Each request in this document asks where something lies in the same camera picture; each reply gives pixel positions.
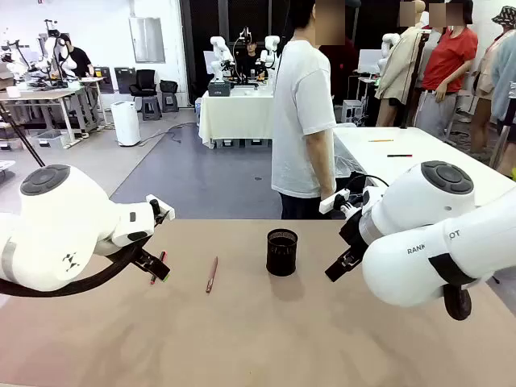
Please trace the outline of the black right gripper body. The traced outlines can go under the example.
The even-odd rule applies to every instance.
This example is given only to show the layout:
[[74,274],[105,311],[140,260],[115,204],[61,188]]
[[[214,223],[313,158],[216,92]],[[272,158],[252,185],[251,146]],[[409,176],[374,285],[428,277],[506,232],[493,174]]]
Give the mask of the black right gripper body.
[[360,221],[363,217],[362,210],[358,210],[346,221],[339,232],[341,238],[348,245],[348,249],[344,253],[347,257],[362,258],[368,248],[368,243],[360,233]]

